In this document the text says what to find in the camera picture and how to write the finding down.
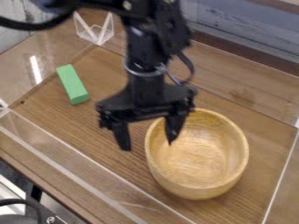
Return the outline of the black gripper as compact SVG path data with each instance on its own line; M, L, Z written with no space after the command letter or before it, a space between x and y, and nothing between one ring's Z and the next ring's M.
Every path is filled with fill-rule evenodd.
M129 74L125 87L96 103L98 127L112 129L118 148L130 151L126 124L164 117L165 137L172 144L193 109L196 94L168 72L149 76Z

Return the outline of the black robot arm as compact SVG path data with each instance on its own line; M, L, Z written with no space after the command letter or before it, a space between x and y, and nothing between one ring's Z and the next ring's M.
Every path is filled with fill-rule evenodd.
M80 8L108 11L118 16L125 30L124 88L96 103L98 126L112 131L118 148L130 149L128 124L157 117L170 143L180 135L186 116L194 110L197 91L190 82L164 81L169 60L176 57L194 73L182 50L190 45L190 31L182 16L180 0L30 0L54 18L27 23L0 16L0 26L18 31L49 30Z

